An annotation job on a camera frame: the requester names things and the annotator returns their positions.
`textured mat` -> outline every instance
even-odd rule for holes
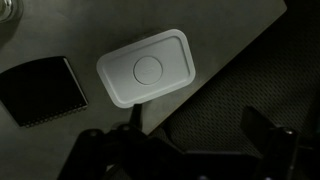
[[[164,130],[188,150],[259,156],[239,125],[250,105],[275,124],[312,136],[320,111],[320,1],[289,1],[287,13],[172,114]],[[155,134],[163,136],[159,129]],[[298,173],[296,179],[304,179]]]

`rounded rectangle box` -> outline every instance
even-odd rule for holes
[[[97,63],[97,71],[120,108],[185,87],[196,74],[187,37],[176,29],[105,54]]]

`small object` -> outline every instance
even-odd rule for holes
[[[275,125],[253,107],[245,107],[240,127],[260,153],[265,153],[270,130],[275,129]]]
[[[289,129],[289,128],[285,128],[284,131],[285,131],[287,134],[289,134],[289,135],[292,135],[292,134],[294,133],[294,132],[293,132],[291,129]]]
[[[0,0],[0,23],[18,19],[23,12],[21,0]]]
[[[185,87],[196,74],[187,38],[175,29],[102,56],[97,71],[120,108]]]
[[[0,100],[20,126],[34,126],[87,107],[65,57],[31,61],[0,74]]]

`white lid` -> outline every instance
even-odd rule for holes
[[[102,56],[97,71],[112,101],[120,108],[165,95],[195,78],[187,38],[175,29]]]

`table surface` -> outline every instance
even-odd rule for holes
[[[109,131],[127,122],[96,71],[98,59],[154,31],[179,29],[188,37],[197,75],[178,91],[146,102],[149,134],[286,10],[282,0],[23,0],[21,20],[0,24],[0,72],[21,63],[66,56],[89,107],[29,129],[19,128],[0,107],[2,179],[55,179],[77,135]]]

